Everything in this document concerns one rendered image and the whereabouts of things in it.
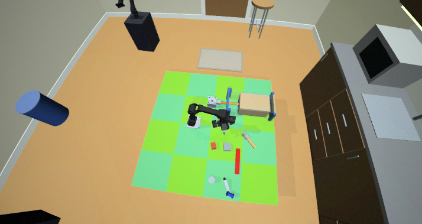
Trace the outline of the red flat bar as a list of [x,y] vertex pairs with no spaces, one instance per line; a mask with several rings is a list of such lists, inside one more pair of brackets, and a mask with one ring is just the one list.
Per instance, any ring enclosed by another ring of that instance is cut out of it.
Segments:
[[240,148],[236,148],[235,153],[235,174],[239,174],[240,167]]

